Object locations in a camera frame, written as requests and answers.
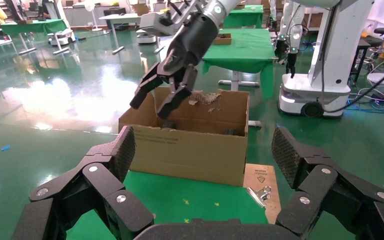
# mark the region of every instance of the blue object on floor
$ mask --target blue object on floor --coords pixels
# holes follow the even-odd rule
[[[10,145],[5,145],[5,146],[3,146],[0,150],[2,151],[2,152],[4,152],[4,151],[8,151],[8,150],[10,150],[11,149],[11,146]]]

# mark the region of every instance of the stool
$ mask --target stool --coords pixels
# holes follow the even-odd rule
[[[372,59],[379,56],[379,54],[384,54],[384,27],[376,28],[373,32],[375,34],[380,34],[381,37],[383,36],[383,40],[380,46],[371,47],[368,49],[370,52],[373,52],[370,56]]]
[[[364,42],[366,42],[367,44],[370,45],[370,47],[368,48],[368,50],[370,51],[370,49],[373,49],[373,48],[378,48],[380,46],[382,46],[383,44],[383,40],[380,39],[380,38],[377,38],[377,37],[374,37],[374,36],[366,36],[366,37],[361,37],[361,40],[363,40]],[[353,64],[353,66],[357,69],[360,65],[360,62],[361,62],[361,58],[364,58],[364,61],[363,61],[363,64],[366,64],[368,65],[368,71],[371,72],[374,68],[375,68],[375,59],[370,56],[370,57],[366,57],[366,52],[364,51],[363,54],[361,56],[359,56],[356,60],[355,60],[355,64],[358,64],[356,66],[354,66],[355,64]]]

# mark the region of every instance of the green tablecloth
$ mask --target green tablecloth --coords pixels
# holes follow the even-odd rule
[[[244,9],[234,9],[224,20],[225,28],[253,26],[262,27],[263,5],[246,5]]]
[[[65,30],[67,26],[62,19],[48,19],[46,21],[34,20],[33,23],[27,24],[4,23],[0,25],[0,28],[8,35],[30,32],[52,34]]]
[[[222,29],[222,34],[232,35],[231,45],[212,45],[203,60],[203,72],[211,66],[232,71],[260,73],[262,96],[273,96],[273,59],[275,51],[266,29]]]
[[[267,224],[261,208],[243,187],[129,171],[124,181],[131,191],[155,214],[155,223],[191,223],[240,219],[243,224]],[[91,211],[67,233],[68,240],[114,239]]]

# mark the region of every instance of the glossy floor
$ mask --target glossy floor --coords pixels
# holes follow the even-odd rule
[[[129,108],[140,77],[160,60],[153,53],[155,46],[136,44],[134,32],[118,33],[125,50],[117,55],[111,54],[115,49],[111,35],[76,35],[88,39],[72,44],[66,55],[53,56],[55,49],[40,34],[28,43],[38,50],[25,56],[18,56],[12,45],[0,47],[0,240],[11,236],[34,187],[73,168],[91,146],[115,138],[117,119]],[[18,51],[22,49],[19,39],[14,44]],[[308,71],[310,62],[311,52],[303,53],[298,72]],[[284,66],[274,67],[275,96],[284,71]],[[229,89],[217,82],[231,76],[231,71],[213,67],[198,76],[195,89],[207,93]],[[253,74],[243,76],[257,80]],[[283,126],[299,141],[325,149],[345,170],[384,188],[384,114],[350,110],[337,120],[287,116],[278,112],[276,98],[263,100],[260,89],[241,90],[250,92],[250,119],[263,123],[262,129],[249,131],[249,163],[276,166],[271,138],[274,129]],[[10,150],[1,151],[6,145]],[[277,166],[276,177],[284,205],[294,192]],[[87,233],[98,223],[81,224],[77,230]],[[70,239],[87,237],[111,239],[109,235],[70,235]],[[324,213],[310,239],[353,236]]]

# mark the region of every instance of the metal clip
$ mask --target metal clip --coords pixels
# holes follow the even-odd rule
[[[258,203],[258,205],[260,205],[260,207],[265,208],[266,203],[264,201],[270,199],[272,188],[270,186],[265,186],[260,191],[254,191],[252,188],[247,187],[246,191]]]

